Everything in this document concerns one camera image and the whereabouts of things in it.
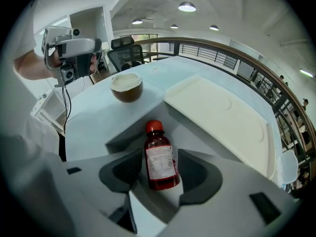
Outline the person's left hand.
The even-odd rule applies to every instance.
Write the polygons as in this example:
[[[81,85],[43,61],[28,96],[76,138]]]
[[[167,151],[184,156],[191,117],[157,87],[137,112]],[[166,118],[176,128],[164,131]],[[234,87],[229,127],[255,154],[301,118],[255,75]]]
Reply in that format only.
[[[50,63],[51,65],[56,68],[58,66],[60,66],[62,64],[62,61],[60,59],[60,56],[58,54],[58,49],[56,48],[54,50],[54,52],[50,55],[49,57],[49,60],[50,60]],[[90,62],[90,73],[94,73],[95,70],[96,70],[96,67],[97,67],[97,58],[96,58],[96,55],[95,54],[92,54],[91,56],[91,62]]]

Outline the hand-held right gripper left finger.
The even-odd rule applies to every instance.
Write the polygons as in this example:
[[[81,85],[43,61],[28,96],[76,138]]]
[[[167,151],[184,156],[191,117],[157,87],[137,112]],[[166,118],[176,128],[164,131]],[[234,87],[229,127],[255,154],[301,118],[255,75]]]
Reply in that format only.
[[[83,197],[103,215],[120,218],[129,212],[129,192],[142,168],[141,149],[69,161],[65,165]]]

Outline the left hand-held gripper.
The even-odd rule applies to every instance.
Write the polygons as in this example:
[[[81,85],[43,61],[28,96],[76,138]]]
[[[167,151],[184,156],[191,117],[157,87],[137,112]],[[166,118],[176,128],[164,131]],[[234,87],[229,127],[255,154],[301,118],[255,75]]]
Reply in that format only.
[[[97,61],[102,54],[102,41],[98,38],[82,38],[79,29],[61,26],[45,28],[41,50],[44,63],[48,70],[57,76],[56,88],[62,88],[79,78],[90,76],[91,57],[96,55]],[[51,63],[49,52],[51,49],[58,52],[61,64],[54,66]]]

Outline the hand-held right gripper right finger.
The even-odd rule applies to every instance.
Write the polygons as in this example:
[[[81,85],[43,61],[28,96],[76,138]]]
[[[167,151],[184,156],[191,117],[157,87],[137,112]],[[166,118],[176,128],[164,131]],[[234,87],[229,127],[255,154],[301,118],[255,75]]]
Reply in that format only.
[[[298,204],[253,168],[179,149],[183,194],[163,237],[274,237]]]

